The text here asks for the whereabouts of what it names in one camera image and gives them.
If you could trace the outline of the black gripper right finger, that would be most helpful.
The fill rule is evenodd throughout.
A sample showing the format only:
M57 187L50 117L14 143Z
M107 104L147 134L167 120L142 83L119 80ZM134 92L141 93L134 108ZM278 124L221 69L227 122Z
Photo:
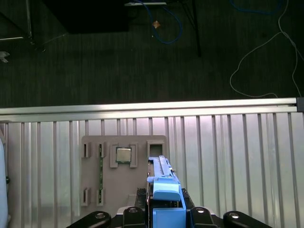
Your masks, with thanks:
M269 226L240 211L228 211L223 217L204 207L196 207L185 188L182 194L186 204L186 227L188 228L268 228Z

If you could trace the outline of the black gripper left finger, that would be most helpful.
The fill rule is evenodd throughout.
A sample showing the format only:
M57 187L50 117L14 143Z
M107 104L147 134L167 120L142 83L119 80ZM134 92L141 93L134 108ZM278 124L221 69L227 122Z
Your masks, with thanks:
M133 206L120 208L111 215L104 211L94 211L69 225L70 228L145 228L146 189L138 188Z

